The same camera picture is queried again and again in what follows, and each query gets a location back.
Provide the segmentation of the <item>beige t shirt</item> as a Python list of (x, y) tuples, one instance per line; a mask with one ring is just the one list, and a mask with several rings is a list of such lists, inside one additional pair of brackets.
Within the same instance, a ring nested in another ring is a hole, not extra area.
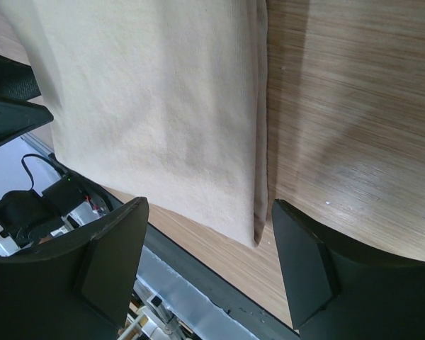
[(255, 247), (266, 224), (265, 1), (0, 1), (56, 157)]

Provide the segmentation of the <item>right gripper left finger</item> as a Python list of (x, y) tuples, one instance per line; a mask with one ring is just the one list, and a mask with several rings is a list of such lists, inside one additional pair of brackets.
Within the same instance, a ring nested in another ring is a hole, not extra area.
[(116, 339), (149, 204), (135, 198), (43, 244), (0, 256), (0, 339)]

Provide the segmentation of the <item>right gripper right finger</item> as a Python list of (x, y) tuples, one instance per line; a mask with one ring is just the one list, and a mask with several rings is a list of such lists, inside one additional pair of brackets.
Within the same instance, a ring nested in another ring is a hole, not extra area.
[(425, 339), (425, 261), (359, 242), (284, 200), (271, 215), (301, 339)]

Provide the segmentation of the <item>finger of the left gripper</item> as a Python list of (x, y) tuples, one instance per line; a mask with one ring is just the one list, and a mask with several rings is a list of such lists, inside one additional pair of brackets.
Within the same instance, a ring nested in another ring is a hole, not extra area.
[(0, 55), (0, 96), (28, 101), (40, 95), (32, 68)]
[(0, 96), (0, 146), (53, 119), (44, 106)]

